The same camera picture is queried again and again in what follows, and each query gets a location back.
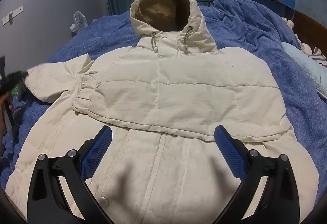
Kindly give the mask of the cream hooded puffer jacket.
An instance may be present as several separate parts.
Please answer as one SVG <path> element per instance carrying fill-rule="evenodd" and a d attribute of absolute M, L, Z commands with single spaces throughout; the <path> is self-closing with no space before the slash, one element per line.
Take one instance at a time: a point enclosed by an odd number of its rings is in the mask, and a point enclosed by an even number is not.
<path fill-rule="evenodd" d="M 108 125 L 113 142 L 87 185 L 115 222 L 212 223 L 240 184 L 215 144 L 222 125 L 248 149 L 290 158 L 305 218 L 318 171 L 266 62 L 218 49 L 196 0 L 135 0 L 130 21 L 134 47 L 29 69 L 26 87 L 50 107 L 5 185 L 19 210 L 40 154 L 78 149 Z"/>

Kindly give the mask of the white electric fan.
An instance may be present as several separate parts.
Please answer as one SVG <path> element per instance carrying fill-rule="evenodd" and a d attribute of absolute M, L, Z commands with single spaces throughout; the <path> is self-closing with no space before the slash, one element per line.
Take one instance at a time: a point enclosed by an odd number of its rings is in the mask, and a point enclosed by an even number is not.
<path fill-rule="evenodd" d="M 70 26 L 72 33 L 79 33 L 88 26 L 87 19 L 81 11 L 74 12 L 73 21 L 73 24 Z"/>

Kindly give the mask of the light blue pillow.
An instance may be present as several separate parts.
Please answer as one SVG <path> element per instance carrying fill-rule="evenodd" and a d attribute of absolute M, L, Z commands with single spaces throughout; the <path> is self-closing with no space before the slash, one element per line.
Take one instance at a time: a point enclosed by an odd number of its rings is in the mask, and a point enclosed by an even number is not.
<path fill-rule="evenodd" d="M 284 51 L 307 73 L 320 97 L 326 100 L 326 67 L 312 60 L 289 43 L 282 43 Z"/>

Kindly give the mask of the striped plush toy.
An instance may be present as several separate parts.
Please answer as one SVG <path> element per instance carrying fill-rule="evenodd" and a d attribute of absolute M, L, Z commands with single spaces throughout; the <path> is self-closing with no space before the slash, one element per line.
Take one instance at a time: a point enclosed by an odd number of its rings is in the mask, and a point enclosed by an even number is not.
<path fill-rule="evenodd" d="M 312 50 L 308 44 L 301 43 L 300 49 L 312 60 L 315 60 L 317 63 L 323 65 L 324 67 L 327 66 L 327 59 L 318 47 L 314 47 L 314 50 Z"/>

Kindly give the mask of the brown wooden headboard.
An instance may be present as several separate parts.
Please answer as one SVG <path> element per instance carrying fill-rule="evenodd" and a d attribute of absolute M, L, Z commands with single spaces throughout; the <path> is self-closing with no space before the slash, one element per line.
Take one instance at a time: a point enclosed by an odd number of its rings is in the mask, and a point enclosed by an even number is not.
<path fill-rule="evenodd" d="M 293 22 L 295 25 L 293 31 L 298 35 L 299 40 L 308 44 L 312 50 L 314 47 L 319 48 L 323 55 L 326 56 L 327 29 L 299 11 L 294 12 Z"/>

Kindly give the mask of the blue fleece blanket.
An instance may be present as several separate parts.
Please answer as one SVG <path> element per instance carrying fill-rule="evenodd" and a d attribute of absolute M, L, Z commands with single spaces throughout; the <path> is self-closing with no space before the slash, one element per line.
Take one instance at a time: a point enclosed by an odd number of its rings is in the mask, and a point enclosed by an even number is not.
<path fill-rule="evenodd" d="M 284 51 L 296 47 L 286 23 L 250 0 L 201 7 L 217 50 L 184 55 L 168 43 L 181 36 L 138 39 L 128 14 L 104 16 L 70 40 L 47 64 L 30 69 L 28 91 L 15 100 L 15 131 L 5 137 L 1 186 L 30 173 L 41 151 L 85 136 L 77 114 L 110 125 L 213 141 L 223 125 L 270 153 L 295 151 L 295 174 L 326 189 L 326 101 Z"/>

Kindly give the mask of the white wall switch plate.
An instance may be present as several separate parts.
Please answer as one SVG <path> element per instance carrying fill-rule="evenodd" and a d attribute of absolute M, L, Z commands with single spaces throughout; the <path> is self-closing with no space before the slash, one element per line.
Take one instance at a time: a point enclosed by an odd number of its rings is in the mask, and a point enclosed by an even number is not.
<path fill-rule="evenodd" d="M 12 20 L 19 14 L 21 14 L 24 11 L 23 6 L 20 6 L 19 8 L 15 9 L 14 11 L 11 11 L 8 15 L 6 15 L 2 19 L 2 24 L 5 26 L 8 22 L 12 22 Z"/>

